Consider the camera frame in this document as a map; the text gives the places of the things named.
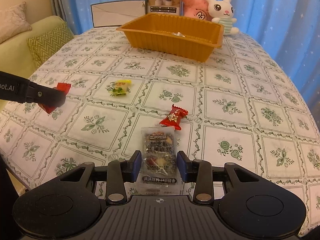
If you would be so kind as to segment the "floral checked tablecloth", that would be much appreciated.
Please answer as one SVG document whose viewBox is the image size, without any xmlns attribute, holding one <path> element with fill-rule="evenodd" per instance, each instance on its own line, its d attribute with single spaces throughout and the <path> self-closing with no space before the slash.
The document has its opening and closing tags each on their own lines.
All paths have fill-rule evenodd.
<svg viewBox="0 0 320 240">
<path fill-rule="evenodd" d="M 85 161 L 105 165 L 142 144 L 172 104 L 189 114 L 176 147 L 214 166 L 237 163 L 302 199 L 306 233 L 319 226 L 319 131 L 297 88 L 253 38 L 229 36 L 205 63 L 132 48 L 114 28 L 91 29 L 64 45 L 31 77 L 71 84 L 47 114 L 35 103 L 1 111 L 1 156 L 32 189 Z M 114 96 L 118 80 L 131 80 Z"/>
</svg>

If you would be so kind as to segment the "white bunny plush toy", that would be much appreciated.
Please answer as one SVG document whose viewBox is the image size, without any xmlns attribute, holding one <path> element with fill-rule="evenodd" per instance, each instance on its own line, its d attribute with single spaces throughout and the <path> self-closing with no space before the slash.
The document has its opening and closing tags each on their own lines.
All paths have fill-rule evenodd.
<svg viewBox="0 0 320 240">
<path fill-rule="evenodd" d="M 208 13 L 212 17 L 212 22 L 224 26 L 224 35 L 235 35 L 239 33 L 239 28 L 234 27 L 237 19 L 233 17 L 234 8 L 232 0 L 206 0 L 208 2 Z"/>
</svg>

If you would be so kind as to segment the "beige patterned cushion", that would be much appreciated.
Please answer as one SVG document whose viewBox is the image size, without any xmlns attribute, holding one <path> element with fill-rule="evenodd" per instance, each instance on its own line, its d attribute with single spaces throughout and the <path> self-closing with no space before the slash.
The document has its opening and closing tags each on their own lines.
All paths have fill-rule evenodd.
<svg viewBox="0 0 320 240">
<path fill-rule="evenodd" d="M 22 2 L 7 9 L 1 10 L 0 18 L 0 43 L 25 31 L 31 31 L 32 27 L 26 19 L 26 3 Z"/>
</svg>

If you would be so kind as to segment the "pink starfish plush toy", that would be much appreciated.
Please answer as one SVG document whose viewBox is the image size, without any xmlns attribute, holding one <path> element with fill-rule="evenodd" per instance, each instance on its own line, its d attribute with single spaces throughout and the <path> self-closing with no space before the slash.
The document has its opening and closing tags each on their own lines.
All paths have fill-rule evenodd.
<svg viewBox="0 0 320 240">
<path fill-rule="evenodd" d="M 206 0 L 182 0 L 182 3 L 183 16 L 212 21 L 212 17 L 208 12 L 208 2 Z"/>
</svg>

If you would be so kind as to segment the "green zigzag cushion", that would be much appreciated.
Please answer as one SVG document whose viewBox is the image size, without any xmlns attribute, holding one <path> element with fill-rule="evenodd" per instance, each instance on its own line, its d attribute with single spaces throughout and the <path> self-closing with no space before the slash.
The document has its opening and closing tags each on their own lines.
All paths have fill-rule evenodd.
<svg viewBox="0 0 320 240">
<path fill-rule="evenodd" d="M 43 34 L 28 38 L 27 45 L 35 67 L 39 68 L 73 38 L 73 33 L 66 23 L 62 23 Z"/>
</svg>

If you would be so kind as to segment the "orange plastic tray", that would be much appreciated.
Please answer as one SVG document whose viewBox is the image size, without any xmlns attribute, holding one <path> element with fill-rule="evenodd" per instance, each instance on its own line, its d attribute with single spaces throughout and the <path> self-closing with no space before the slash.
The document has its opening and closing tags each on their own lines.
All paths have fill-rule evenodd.
<svg viewBox="0 0 320 240">
<path fill-rule="evenodd" d="M 224 26 L 218 23 L 168 14 L 146 14 L 117 28 L 133 48 L 174 54 L 206 62 L 223 41 Z M 184 38 L 171 33 L 180 32 Z"/>
</svg>

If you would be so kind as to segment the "blue star curtain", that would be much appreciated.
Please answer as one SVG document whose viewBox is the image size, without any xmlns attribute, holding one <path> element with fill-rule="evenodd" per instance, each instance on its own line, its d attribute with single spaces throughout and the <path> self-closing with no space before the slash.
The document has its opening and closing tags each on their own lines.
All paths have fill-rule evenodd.
<svg viewBox="0 0 320 240">
<path fill-rule="evenodd" d="M 116 0 L 50 0 L 76 34 L 92 27 L 90 6 Z M 319 0 L 232 0 L 237 27 L 252 36 L 293 81 L 319 120 Z"/>
</svg>

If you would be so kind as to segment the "white and green carton box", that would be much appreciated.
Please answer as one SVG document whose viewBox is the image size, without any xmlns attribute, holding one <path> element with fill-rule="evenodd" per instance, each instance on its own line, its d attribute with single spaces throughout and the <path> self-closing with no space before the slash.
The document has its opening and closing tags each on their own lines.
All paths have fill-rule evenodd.
<svg viewBox="0 0 320 240">
<path fill-rule="evenodd" d="M 94 28 L 118 27 L 147 13 L 148 0 L 121 0 L 91 5 Z"/>
</svg>

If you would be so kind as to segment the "light green sofa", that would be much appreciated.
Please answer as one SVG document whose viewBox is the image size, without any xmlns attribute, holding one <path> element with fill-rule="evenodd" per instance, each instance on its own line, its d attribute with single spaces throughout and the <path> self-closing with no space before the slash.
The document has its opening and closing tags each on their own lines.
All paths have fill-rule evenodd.
<svg viewBox="0 0 320 240">
<path fill-rule="evenodd" d="M 31 55 L 27 39 L 45 34 L 67 23 L 59 16 L 49 16 L 31 25 L 25 31 L 1 43 L 1 71 L 29 78 L 39 68 Z"/>
</svg>

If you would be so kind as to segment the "brown humidifier product box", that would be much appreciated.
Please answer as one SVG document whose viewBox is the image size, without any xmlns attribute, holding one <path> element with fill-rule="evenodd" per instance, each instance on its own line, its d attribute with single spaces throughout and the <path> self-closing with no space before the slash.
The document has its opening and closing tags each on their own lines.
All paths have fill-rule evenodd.
<svg viewBox="0 0 320 240">
<path fill-rule="evenodd" d="M 169 14 L 180 16 L 181 0 L 148 0 L 148 13 Z"/>
</svg>

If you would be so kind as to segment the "red snack packet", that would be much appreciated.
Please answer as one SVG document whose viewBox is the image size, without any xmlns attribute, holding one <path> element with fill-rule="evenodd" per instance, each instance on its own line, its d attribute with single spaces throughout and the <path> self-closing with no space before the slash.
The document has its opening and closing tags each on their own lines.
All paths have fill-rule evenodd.
<svg viewBox="0 0 320 240">
<path fill-rule="evenodd" d="M 70 83 L 58 83 L 56 87 L 43 87 L 38 92 L 38 105 L 48 114 L 61 107 L 66 100 L 66 95 L 71 89 Z"/>
</svg>

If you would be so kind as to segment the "clear mixed nuts packet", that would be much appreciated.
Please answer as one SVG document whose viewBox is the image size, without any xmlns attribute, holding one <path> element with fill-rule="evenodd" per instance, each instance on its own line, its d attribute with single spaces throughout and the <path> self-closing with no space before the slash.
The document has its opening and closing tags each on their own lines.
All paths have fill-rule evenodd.
<svg viewBox="0 0 320 240">
<path fill-rule="evenodd" d="M 177 151 L 173 127 L 142 128 L 142 166 L 140 183 L 148 188 L 166 188 L 178 184 Z"/>
</svg>

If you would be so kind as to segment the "yellow green candy packet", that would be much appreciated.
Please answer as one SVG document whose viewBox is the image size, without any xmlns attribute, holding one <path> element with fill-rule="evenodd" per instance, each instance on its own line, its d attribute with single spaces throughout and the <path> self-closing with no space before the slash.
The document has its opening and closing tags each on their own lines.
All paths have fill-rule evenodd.
<svg viewBox="0 0 320 240">
<path fill-rule="evenodd" d="M 131 80 L 118 80 L 115 82 L 114 87 L 111 89 L 111 94 L 120 96 L 127 94 L 127 90 L 131 85 Z"/>
</svg>

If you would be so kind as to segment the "red cartoon candy packet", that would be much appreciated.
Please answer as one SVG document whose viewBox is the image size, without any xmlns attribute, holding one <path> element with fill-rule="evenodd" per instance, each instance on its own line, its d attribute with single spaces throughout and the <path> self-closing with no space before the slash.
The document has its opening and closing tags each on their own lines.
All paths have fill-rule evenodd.
<svg viewBox="0 0 320 240">
<path fill-rule="evenodd" d="M 172 104 L 170 113 L 167 115 L 165 119 L 160 121 L 159 124 L 167 127 L 172 126 L 175 130 L 180 131 L 181 119 L 185 118 L 188 114 L 189 112 L 186 109 Z"/>
</svg>

